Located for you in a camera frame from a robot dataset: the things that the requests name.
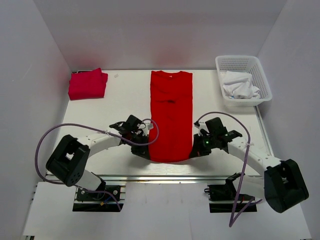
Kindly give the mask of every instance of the white wall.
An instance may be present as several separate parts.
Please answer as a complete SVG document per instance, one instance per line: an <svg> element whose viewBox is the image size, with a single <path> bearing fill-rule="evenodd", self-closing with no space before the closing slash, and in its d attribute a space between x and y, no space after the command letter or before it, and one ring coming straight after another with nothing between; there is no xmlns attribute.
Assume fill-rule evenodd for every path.
<svg viewBox="0 0 320 240"><path fill-rule="evenodd" d="M260 107L276 155L300 165L310 198L301 204L320 239L320 1L288 0L258 57L273 94Z"/></svg>
<svg viewBox="0 0 320 240"><path fill-rule="evenodd" d="M70 69L32 0L1 1L0 33L0 239L15 240L39 181L37 141L61 122Z"/></svg>
<svg viewBox="0 0 320 240"><path fill-rule="evenodd" d="M72 70L210 69L256 56L286 0L34 0Z"/></svg>

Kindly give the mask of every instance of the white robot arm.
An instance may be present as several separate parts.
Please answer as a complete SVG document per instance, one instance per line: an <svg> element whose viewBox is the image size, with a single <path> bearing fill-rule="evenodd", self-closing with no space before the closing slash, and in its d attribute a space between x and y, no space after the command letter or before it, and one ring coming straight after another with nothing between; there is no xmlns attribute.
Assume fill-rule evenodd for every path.
<svg viewBox="0 0 320 240"><path fill-rule="evenodd" d="M152 127L152 123L144 123L130 115L125 122L110 125L110 130L105 133L94 133L80 138L65 135L47 161L46 169L68 187L104 191L106 183L85 170L88 158L121 144L130 145L133 154L141 153L152 143L148 143L148 133Z"/></svg>
<svg viewBox="0 0 320 240"><path fill-rule="evenodd" d="M211 153L211 149L219 148L244 161L247 140L235 130L228 132L219 117L205 123L195 122L194 125L199 131L193 136L192 157L205 156ZM263 179L245 175L240 194L266 200L278 213L284 212L309 197L298 164L292 159L281 160L251 145L247 164L256 170ZM226 179L224 193L235 198L240 176L240 173L235 173ZM212 194L219 195L221 191L211 192L210 196Z"/></svg>

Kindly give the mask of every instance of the purple cable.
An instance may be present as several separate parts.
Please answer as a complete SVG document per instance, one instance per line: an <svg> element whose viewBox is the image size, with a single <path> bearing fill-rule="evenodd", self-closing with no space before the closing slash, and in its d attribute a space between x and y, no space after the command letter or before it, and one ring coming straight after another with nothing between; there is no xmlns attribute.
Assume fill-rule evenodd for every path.
<svg viewBox="0 0 320 240"><path fill-rule="evenodd" d="M240 122L237 118L235 118L234 116L228 114L228 113L225 113L225 112L220 112L220 111L211 111L211 112L207 112L205 114L203 114L201 117L199 117L199 119L197 120L197 122L199 122L203 117L209 115L209 114L222 114L222 115L226 115L226 116L229 116L231 117L232 119L234 119L235 121L237 121L242 127L243 129L245 130L247 136L248 136L248 145L246 146L246 151L245 151L245 154L244 154L244 160L243 160L243 166L242 166L242 171L241 171L241 175L240 175L240 180L239 180L239 185L238 185L238 189L236 191L236 194L235 194L235 198L234 198L234 202L233 202L233 206L232 206L232 212L231 212L231 217L230 217L230 222L229 222L229 227L231 228L232 225L235 223L235 221L237 220L237 218L240 216L240 214L246 210L247 207L249 206L252 206L252 205L255 205L255 204L258 204L262 201L262 199L260 199L259 201L255 202L255 203L252 203L251 202L255 199L254 197L250 199L250 201L237 213L237 215L235 216L235 212L236 212L236 207L237 207L237 204L238 204L238 200L239 200L239 195L240 195L240 190L241 190L241 185L242 185L242 182L244 180L244 175L245 175L245 170L246 170L246 165L247 165L247 161L248 161L248 154L249 154L249 148L250 148L250 142L251 142L251 136L250 136L250 133L248 131L248 129L246 128L246 126Z"/></svg>
<svg viewBox="0 0 320 240"><path fill-rule="evenodd" d="M51 127L49 130L47 130L47 131L43 134L43 136L40 138L40 140L39 140L39 142L38 142L38 144L37 144L37 146L36 146L35 156L34 156L35 171L36 171L36 173L38 174L38 176L39 176L43 181L45 181L45 182L48 182L48 183L51 183L51 184L57 184L57 185L63 185L63 184L64 184L63 182L57 182L57 181L52 181L52 180L46 179L46 178L41 174L41 172L40 172L40 170L39 170L39 166L38 166L38 155L39 155L40 146L41 146L42 142L44 141L45 137L46 137L50 132L52 132L53 130L55 130L55 129L57 129L57 128L61 128L61 127L64 127L64 126L80 127L80 128L83 128L83 129L93 130L93 131L96 131L96 132L102 133L102 134L108 134L108 135L110 135L110 136L119 138L119 139L121 139L121 140L123 140L123 141L125 141L125 142L127 142L127 143L129 143L129 144L132 144L132 145L136 145L136 146L148 146L148 145L153 144L153 143L158 139L158 137L159 137L159 127L158 127L157 123L156 123L154 120L150 119L150 118L146 118L146 119L142 120L142 122L144 122L144 121L150 121L150 122L152 122L152 123L155 125L155 127L156 127L156 132L157 132L155 139L152 140L151 142L148 142L148 143L135 143L135 142L133 142L133 141L130 141L130 140L128 140L128 139L126 139L126 138L124 138L124 137L122 137L122 136L120 136L120 135L114 134L114 133L112 133L112 132L108 132L108 133L107 133L107 132L104 131L104 130L100 130L100 129L97 129L97 128L94 128L94 127L90 127L90 126L86 126L86 125L81 125L81 124L77 124L77 123L61 123L61 124L58 124L58 125L56 125L56 126L53 126L53 127ZM121 211L121 208L120 208L120 205L119 205L118 201L116 200L116 198L115 198L110 192L108 192L108 191L93 191L93 190L88 190L88 189L85 189L85 188L84 188L84 190L87 191L88 193L97 193L97 194L99 194L99 193L105 193L105 194L108 194L109 196L111 196L111 197L113 198L113 200L114 200L115 203L117 204L119 210Z"/></svg>

